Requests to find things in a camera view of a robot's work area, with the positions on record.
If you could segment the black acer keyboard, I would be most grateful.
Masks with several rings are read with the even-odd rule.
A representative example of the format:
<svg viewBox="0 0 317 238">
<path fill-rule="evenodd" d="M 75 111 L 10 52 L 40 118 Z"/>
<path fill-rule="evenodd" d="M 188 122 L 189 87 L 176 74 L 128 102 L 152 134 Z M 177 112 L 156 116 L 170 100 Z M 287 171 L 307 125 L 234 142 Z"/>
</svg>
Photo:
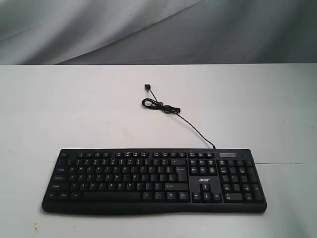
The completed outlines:
<svg viewBox="0 0 317 238">
<path fill-rule="evenodd" d="M 248 149 L 62 149 L 42 209 L 81 215 L 263 213 Z"/>
</svg>

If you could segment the grey backdrop cloth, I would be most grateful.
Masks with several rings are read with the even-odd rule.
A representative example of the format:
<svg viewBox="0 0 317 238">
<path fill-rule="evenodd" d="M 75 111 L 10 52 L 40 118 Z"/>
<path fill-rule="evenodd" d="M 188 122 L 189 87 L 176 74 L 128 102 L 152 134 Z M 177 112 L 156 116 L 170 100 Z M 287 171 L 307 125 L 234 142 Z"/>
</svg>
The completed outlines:
<svg viewBox="0 0 317 238">
<path fill-rule="evenodd" d="M 317 60 L 314 0 L 3 0 L 1 64 Z"/>
</svg>

